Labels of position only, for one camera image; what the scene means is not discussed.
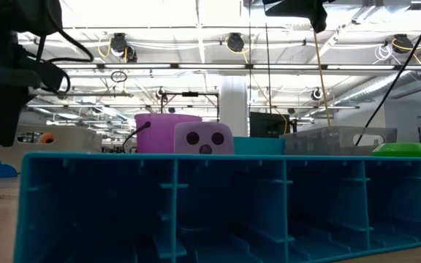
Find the white column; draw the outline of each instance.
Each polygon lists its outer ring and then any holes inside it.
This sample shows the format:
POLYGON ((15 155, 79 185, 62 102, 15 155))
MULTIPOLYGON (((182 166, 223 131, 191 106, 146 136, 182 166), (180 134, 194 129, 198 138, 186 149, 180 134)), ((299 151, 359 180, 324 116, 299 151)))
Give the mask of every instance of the white column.
POLYGON ((246 76, 223 77, 220 89, 220 122, 233 136, 248 136, 248 92, 246 76))

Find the yellow cable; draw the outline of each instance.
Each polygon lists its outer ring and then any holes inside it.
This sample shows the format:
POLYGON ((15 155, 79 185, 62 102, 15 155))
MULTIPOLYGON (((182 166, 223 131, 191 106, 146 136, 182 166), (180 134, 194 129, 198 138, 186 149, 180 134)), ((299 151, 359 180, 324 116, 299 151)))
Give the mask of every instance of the yellow cable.
POLYGON ((417 59, 417 62, 421 65, 421 61, 418 59, 417 55, 414 54, 414 58, 417 59))
POLYGON ((402 50, 413 50, 413 48, 410 48, 410 47, 401 47, 400 45, 397 45, 396 43, 395 43, 395 41, 396 41, 397 39, 393 39, 392 40, 392 45, 393 46, 395 46, 395 47, 398 47, 398 48, 400 48, 400 49, 402 49, 402 50))
POLYGON ((331 127, 331 122, 330 122, 330 118, 329 118, 329 108, 327 107, 327 96, 326 96, 325 82, 324 82, 324 79, 322 77, 321 56, 319 55, 319 47, 318 47, 318 36, 316 35, 316 32, 314 30, 313 30, 313 34, 314 34, 314 43, 316 45, 316 56, 318 57, 319 76, 321 77, 322 97, 325 101, 327 125, 329 127, 331 127))
POLYGON ((246 54, 243 53, 243 57, 245 58, 245 62, 248 63, 248 59, 246 58, 246 54))
POLYGON ((100 37, 100 40, 99 40, 99 46, 98 46, 98 50, 99 50, 99 54, 102 56, 102 57, 104 57, 104 58, 106 58, 106 57, 108 57, 109 55, 110 55, 110 50, 111 50, 111 38, 110 38, 110 41, 108 42, 108 53, 107 53, 107 55, 105 55, 104 53, 102 53, 102 51, 100 50, 100 43, 102 43, 102 38, 100 37))
MULTIPOLYGON (((266 101, 268 101, 268 103, 269 103, 269 99, 266 97, 266 94, 264 94, 264 91, 261 89, 261 86, 258 84, 258 82, 257 82, 257 80, 256 80, 256 78, 254 77, 254 75, 253 74, 251 74, 251 76, 250 77, 253 77, 253 79, 254 79, 254 82, 256 83, 256 85, 257 85, 257 87, 258 87, 258 89, 259 89, 259 91, 261 91, 261 93, 262 93, 262 95, 266 98, 266 101)), ((287 127, 288 127, 288 125, 289 125, 289 122, 287 121, 287 118, 285 118, 285 116, 282 114, 282 113, 280 113, 275 107, 273 107, 273 109, 278 113, 278 114, 280 114, 281 116, 282 116, 282 118, 284 119, 284 121, 285 121, 285 128, 284 128, 284 134, 287 134, 287 127)))

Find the clear plastic container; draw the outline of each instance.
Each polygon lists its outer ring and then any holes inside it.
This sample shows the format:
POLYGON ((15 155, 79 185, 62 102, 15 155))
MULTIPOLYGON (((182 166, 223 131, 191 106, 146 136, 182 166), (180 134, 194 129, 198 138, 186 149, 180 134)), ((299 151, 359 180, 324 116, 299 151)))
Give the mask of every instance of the clear plastic container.
POLYGON ((335 126, 285 134, 286 155, 370 156, 378 145, 397 141, 397 129, 335 126), (363 136, 355 147, 358 138, 363 136))

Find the beige plastic tray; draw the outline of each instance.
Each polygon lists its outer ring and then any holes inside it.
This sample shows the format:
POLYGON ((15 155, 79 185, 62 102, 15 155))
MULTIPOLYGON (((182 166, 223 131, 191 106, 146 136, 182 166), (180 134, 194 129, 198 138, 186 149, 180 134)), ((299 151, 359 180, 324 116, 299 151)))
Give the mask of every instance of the beige plastic tray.
POLYGON ((30 152, 102 152, 102 136, 79 127, 19 125, 12 147, 0 146, 0 161, 13 166, 18 172, 24 154, 30 152), (48 144, 19 142, 18 134, 38 132, 51 133, 54 141, 48 144))

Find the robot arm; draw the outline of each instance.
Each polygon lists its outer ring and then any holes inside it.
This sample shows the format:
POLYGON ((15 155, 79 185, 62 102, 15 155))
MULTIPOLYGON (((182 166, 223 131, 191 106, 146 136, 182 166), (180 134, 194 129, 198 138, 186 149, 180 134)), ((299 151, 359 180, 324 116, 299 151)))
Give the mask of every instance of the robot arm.
POLYGON ((20 111, 34 98, 29 87, 58 93, 67 77, 49 61, 34 59, 36 55, 18 44, 17 33, 28 31, 44 38, 60 28, 58 0, 0 0, 0 145, 12 145, 20 111))

